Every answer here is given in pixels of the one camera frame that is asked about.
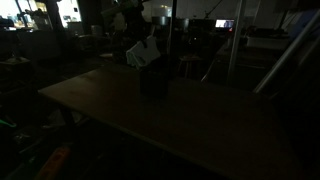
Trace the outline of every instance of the cable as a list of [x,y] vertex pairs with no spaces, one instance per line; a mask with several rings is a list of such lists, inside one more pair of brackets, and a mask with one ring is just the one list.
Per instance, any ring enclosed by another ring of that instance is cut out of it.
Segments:
[[206,16],[204,17],[204,19],[208,19],[209,16],[210,16],[210,14],[211,14],[215,9],[217,9],[217,7],[222,3],[222,1],[223,1],[223,0],[220,0],[217,5],[215,5],[208,13],[206,13]]
[[1,120],[1,119],[0,119],[0,124],[7,125],[7,126],[9,126],[9,127],[11,127],[11,128],[17,127],[16,124],[10,124],[10,123],[7,123],[6,121]]

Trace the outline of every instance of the computer screen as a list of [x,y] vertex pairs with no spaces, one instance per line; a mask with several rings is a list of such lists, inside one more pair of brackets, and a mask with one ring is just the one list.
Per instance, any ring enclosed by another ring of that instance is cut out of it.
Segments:
[[216,28],[232,28],[234,20],[227,20],[227,19],[218,19],[216,21]]

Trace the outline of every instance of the wall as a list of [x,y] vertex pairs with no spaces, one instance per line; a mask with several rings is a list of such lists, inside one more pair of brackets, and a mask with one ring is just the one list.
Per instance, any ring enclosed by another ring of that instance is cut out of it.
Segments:
[[277,0],[261,0],[254,25],[259,28],[278,28],[283,13],[275,12]]
[[[196,18],[202,19],[205,13],[209,12],[220,0],[178,0],[177,17],[178,18]],[[210,15],[210,19],[224,18],[234,19],[237,14],[239,0],[224,0],[215,11]],[[246,16],[255,16],[260,0],[247,0]],[[155,13],[155,9],[161,8],[161,5],[172,6],[172,0],[152,0],[144,3],[145,16],[160,16]]]
[[299,0],[281,0],[276,2],[275,12],[283,12],[284,10],[294,9],[297,7]]
[[106,10],[112,6],[112,0],[101,0],[101,9]]
[[100,0],[78,0],[81,12],[83,28],[86,34],[91,34],[91,25],[104,26],[101,16],[101,1]]

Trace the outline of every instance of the desk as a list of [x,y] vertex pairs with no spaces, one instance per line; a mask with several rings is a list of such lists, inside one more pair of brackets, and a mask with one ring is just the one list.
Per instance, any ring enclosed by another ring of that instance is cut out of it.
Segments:
[[[282,55],[282,51],[250,48],[246,47],[240,49],[237,54],[237,65],[257,67],[257,68],[271,68]],[[215,59],[229,63],[231,58],[231,49],[227,48],[227,44],[222,46],[217,52]]]
[[250,92],[176,79],[151,99],[136,70],[110,65],[39,93],[231,179],[299,179],[271,105]]

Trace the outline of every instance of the bright window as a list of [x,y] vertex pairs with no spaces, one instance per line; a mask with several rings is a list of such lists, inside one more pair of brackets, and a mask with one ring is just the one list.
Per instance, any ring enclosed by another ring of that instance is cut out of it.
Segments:
[[15,24],[18,23],[19,9],[15,0],[6,0],[0,5],[0,15],[5,19],[11,19]]
[[59,6],[61,21],[65,28],[68,26],[68,22],[81,21],[81,15],[77,0],[63,0],[57,3]]
[[30,6],[29,6],[27,0],[19,0],[19,4],[20,4],[22,12],[25,12],[26,10],[35,11],[38,9],[36,2],[34,0],[29,0],[29,3],[30,3]]

